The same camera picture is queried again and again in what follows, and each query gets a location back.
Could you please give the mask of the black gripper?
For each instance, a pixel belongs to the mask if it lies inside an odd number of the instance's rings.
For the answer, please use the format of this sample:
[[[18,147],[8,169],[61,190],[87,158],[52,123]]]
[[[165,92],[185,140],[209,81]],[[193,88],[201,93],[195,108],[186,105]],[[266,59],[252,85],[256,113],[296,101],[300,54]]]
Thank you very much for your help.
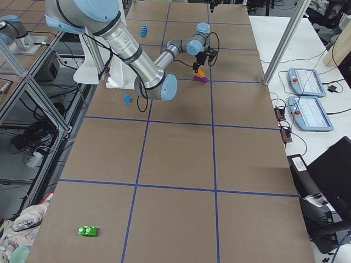
[[[196,55],[196,62],[193,63],[193,70],[197,72],[200,66],[203,66],[207,60],[206,51],[199,52]]]

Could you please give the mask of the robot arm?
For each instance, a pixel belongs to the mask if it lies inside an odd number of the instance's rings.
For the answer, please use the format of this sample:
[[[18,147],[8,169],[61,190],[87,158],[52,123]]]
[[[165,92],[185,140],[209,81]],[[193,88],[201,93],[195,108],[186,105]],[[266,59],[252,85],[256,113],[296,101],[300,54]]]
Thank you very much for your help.
[[[1,41],[5,45],[10,45],[16,39],[24,38],[27,35],[28,31],[18,16],[6,15],[1,17]]]
[[[180,53],[197,56],[204,51],[210,33],[208,23],[199,23],[192,38],[169,41],[152,61],[122,22],[118,1],[46,1],[45,8],[49,27],[80,35],[90,30],[103,38],[137,74],[134,89],[145,99],[170,101],[175,97],[178,82],[175,75],[166,73],[166,68]]]

